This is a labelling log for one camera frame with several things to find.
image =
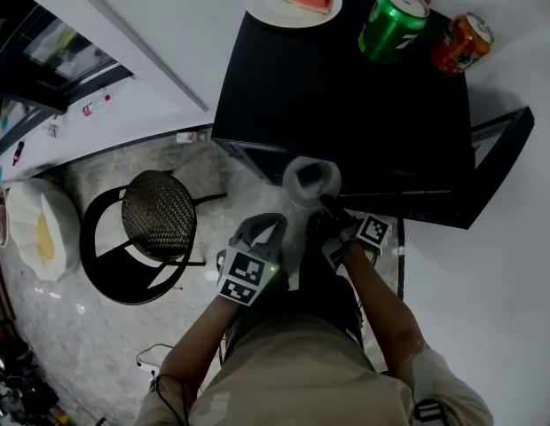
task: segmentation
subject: black table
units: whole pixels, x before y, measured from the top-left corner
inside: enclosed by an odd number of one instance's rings
[[[218,104],[213,139],[273,184],[296,155],[335,161],[341,194],[450,190],[474,169],[464,75],[430,62],[449,22],[431,12],[396,63],[358,48],[375,0],[343,0],[331,21],[275,28],[246,13]]]

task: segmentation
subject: green soda can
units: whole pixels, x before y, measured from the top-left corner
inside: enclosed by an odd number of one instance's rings
[[[427,24],[424,0],[375,0],[357,40],[360,50],[376,63],[391,63]]]

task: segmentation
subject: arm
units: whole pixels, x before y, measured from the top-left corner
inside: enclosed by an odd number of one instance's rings
[[[238,307],[237,303],[217,296],[162,362],[159,375],[170,375],[182,382],[188,409],[196,400],[198,389]]]
[[[425,340],[417,320],[375,271],[359,241],[351,242],[342,262],[362,302],[389,371],[398,376],[405,359],[423,349]]]

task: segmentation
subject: black tabletop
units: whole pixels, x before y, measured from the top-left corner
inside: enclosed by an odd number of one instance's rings
[[[246,13],[213,137],[450,187],[473,157],[466,79],[445,76],[428,55],[449,20],[431,12],[404,56],[382,66],[358,48],[375,0],[342,1],[314,28],[275,28]]]

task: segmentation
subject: beige shirt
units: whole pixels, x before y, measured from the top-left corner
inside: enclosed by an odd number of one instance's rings
[[[413,418],[412,361],[402,379],[376,374],[362,349],[321,319],[278,317],[246,335],[189,413],[191,425],[407,426]],[[415,359],[430,375],[431,398],[444,405],[451,425],[492,425],[482,399],[425,350]],[[179,387],[161,379],[161,394],[185,415]],[[178,424],[156,392],[149,393],[135,426]]]

